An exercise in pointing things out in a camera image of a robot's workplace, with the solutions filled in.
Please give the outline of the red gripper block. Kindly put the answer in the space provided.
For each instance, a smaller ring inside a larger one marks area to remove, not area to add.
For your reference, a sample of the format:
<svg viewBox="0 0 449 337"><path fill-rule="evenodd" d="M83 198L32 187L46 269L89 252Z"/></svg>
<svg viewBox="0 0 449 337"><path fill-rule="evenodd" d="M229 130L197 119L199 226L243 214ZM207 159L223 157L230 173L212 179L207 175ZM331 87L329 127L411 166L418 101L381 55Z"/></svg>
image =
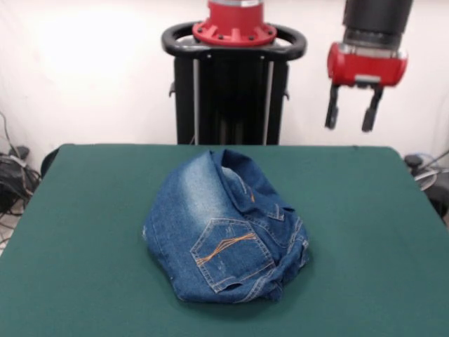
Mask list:
<svg viewBox="0 0 449 337"><path fill-rule="evenodd" d="M361 48L334 42L328 53L328 77L332 84L325 127L336 127L339 114L337 101L341 86L378 85L382 87L373 89L373 97L362 124L363 132L371 132L383 96L383 87L396 86L402 80L407 65L408 55L403 51Z"/></svg>

